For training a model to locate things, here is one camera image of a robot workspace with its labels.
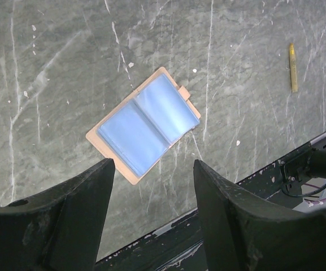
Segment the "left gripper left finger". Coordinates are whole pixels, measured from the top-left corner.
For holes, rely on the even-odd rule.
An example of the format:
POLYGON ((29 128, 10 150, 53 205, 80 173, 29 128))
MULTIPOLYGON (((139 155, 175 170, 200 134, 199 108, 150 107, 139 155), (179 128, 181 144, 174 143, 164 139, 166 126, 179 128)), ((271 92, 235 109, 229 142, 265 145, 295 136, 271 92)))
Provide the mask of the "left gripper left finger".
POLYGON ((114 181, 104 159, 0 207, 0 270, 93 270, 114 181))

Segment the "yellow crayon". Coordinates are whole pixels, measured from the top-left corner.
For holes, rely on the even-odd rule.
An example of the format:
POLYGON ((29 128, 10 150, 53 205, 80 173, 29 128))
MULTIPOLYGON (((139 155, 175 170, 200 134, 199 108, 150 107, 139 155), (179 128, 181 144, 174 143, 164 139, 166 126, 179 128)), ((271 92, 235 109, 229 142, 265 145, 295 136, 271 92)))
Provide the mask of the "yellow crayon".
POLYGON ((298 91, 298 79, 297 79, 296 56, 295 56, 293 43, 290 43, 289 45, 289 68, 290 68, 291 90, 293 93, 296 93, 298 91))

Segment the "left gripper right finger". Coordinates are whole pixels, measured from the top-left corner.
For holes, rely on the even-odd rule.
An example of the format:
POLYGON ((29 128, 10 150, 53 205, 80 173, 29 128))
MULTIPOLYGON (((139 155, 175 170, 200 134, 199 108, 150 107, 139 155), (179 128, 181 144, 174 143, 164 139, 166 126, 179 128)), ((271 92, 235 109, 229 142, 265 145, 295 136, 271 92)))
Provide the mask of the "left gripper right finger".
POLYGON ((326 208, 271 203, 200 160, 193 175, 209 270, 326 270, 326 208))

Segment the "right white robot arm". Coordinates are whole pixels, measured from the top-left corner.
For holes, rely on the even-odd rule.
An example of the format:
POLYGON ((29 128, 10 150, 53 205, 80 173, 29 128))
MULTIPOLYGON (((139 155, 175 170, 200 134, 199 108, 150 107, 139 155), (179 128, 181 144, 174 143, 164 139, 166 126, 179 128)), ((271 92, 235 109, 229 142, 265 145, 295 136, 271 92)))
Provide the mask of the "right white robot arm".
POLYGON ((326 150, 313 149, 288 161, 283 166, 285 180, 281 186, 284 195, 291 198, 305 198, 314 196, 326 189, 326 184, 316 190, 293 194, 292 190, 300 188, 313 178, 326 179, 326 150))

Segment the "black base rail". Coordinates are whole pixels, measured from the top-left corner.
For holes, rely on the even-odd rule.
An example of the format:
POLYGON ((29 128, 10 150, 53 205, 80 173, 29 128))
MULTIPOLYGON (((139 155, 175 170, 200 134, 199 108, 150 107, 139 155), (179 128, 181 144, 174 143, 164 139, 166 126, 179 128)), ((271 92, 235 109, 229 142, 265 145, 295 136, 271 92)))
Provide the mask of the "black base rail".
MULTIPOLYGON (((302 200, 283 195, 284 163, 310 147, 326 150, 326 137, 306 143, 238 182, 257 196, 284 207, 303 208, 302 200)), ((95 270, 207 270, 196 209, 174 219, 98 261, 95 270)))

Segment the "beige leather card holder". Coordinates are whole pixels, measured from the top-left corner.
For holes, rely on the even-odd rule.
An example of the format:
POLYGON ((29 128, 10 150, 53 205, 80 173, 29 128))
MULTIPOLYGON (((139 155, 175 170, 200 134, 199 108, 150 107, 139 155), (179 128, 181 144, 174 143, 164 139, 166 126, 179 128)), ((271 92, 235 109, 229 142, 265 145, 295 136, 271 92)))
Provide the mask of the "beige leather card holder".
POLYGON ((164 67, 87 132, 87 140, 132 184, 199 123, 201 114, 164 67))

